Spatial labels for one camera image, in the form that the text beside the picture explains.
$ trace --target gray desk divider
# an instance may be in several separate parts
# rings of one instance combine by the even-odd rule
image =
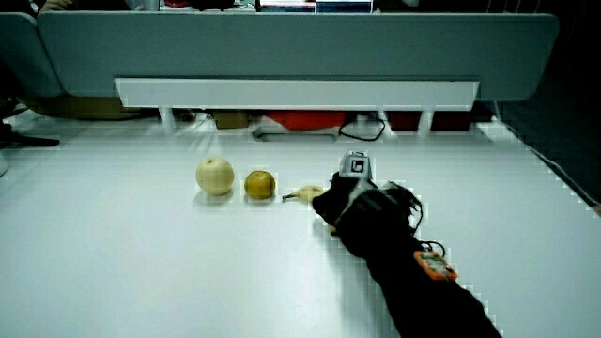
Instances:
[[[74,96],[115,79],[467,81],[478,100],[533,94],[558,33],[547,14],[44,12]]]
[[[0,61],[20,82],[24,96],[51,98],[64,93],[34,18],[0,13]]]

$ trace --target table surface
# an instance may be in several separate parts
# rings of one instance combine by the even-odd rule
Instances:
[[[497,123],[266,143],[251,136],[265,121],[216,130],[199,116],[170,136],[156,118],[8,122],[61,144],[1,150],[2,337],[397,337],[364,262],[307,204],[281,202],[328,187],[349,149],[368,151],[376,183],[420,198],[418,238],[446,247],[503,336],[601,334],[599,217]],[[233,165],[231,193],[199,189],[208,156]],[[273,199],[244,194],[255,169],[274,174]]]

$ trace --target banana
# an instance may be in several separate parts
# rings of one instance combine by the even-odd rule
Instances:
[[[282,202],[285,203],[285,200],[288,198],[300,197],[301,199],[311,203],[316,196],[319,196],[323,192],[323,188],[318,186],[304,186],[297,191],[282,197]]]

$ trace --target yellow pear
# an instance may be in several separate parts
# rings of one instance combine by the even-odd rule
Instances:
[[[263,170],[255,170],[244,180],[244,190],[254,199],[265,199],[275,191],[275,179]]]

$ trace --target red object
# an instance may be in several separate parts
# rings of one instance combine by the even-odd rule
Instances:
[[[422,112],[388,112],[388,124],[392,131],[416,131]]]
[[[416,251],[413,258],[434,281],[452,282],[457,279],[457,272],[437,252]]]
[[[291,131],[308,131],[341,127],[350,117],[350,113],[336,111],[267,111],[265,116]]]
[[[169,6],[170,8],[182,8],[189,6],[188,0],[165,0],[165,5]]]

